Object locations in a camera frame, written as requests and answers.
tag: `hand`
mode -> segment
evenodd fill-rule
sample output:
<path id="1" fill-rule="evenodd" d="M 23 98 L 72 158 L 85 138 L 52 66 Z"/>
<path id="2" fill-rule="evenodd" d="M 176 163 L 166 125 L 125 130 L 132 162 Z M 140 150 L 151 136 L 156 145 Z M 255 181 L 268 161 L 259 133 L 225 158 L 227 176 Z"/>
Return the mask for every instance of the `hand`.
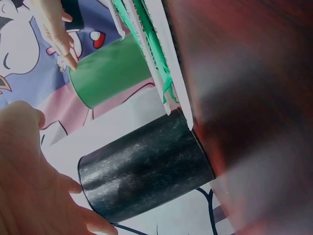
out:
<path id="1" fill-rule="evenodd" d="M 63 11 L 60 0 L 30 0 L 29 2 L 43 38 L 67 60 L 67 64 L 72 69 L 76 70 L 77 62 L 69 52 L 74 41 L 62 24 L 62 21 L 71 22 L 72 17 Z"/>
<path id="2" fill-rule="evenodd" d="M 80 185 L 57 172 L 40 149 L 45 117 L 23 101 L 0 111 L 0 234 L 92 235 L 117 230 L 75 204 Z"/>

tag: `cartoon eye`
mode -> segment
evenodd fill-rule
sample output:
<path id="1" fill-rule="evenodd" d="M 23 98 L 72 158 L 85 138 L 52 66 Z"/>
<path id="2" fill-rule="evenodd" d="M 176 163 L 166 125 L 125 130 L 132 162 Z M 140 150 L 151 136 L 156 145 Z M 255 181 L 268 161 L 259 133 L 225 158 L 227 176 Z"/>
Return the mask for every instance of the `cartoon eye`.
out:
<path id="1" fill-rule="evenodd" d="M 7 53 L 7 54 L 5 55 L 5 57 L 4 57 L 3 66 L 4 66 L 7 70 L 10 70 L 11 68 L 9 68 L 9 67 L 7 66 L 7 64 L 6 64 L 6 60 L 7 60 L 7 58 L 8 58 L 8 55 L 9 55 L 9 53 Z"/>

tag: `red surface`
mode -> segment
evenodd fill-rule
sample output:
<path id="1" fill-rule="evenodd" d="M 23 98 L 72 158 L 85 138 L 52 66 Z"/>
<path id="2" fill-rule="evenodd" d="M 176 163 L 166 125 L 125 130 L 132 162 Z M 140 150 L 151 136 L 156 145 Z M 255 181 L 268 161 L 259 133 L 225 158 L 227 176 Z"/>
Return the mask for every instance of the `red surface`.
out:
<path id="1" fill-rule="evenodd" d="M 164 2 L 238 234 L 313 234 L 313 1 Z"/>

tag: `black paper tube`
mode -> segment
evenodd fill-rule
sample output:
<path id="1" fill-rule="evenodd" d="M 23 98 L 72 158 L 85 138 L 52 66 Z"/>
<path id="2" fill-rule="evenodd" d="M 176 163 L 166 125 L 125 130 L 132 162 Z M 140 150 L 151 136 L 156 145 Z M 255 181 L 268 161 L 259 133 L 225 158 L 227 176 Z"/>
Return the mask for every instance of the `black paper tube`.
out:
<path id="1" fill-rule="evenodd" d="M 82 157 L 78 172 L 92 209 L 113 224 L 214 179 L 179 110 Z"/>

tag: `green paper tube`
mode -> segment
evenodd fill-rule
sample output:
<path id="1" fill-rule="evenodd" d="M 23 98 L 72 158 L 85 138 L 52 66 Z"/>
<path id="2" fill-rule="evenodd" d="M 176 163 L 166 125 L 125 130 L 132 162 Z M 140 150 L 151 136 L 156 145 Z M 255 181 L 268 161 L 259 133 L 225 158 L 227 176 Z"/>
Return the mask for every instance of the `green paper tube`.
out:
<path id="1" fill-rule="evenodd" d="M 151 74 L 135 38 L 128 34 L 79 61 L 69 76 L 79 98 L 92 109 Z"/>

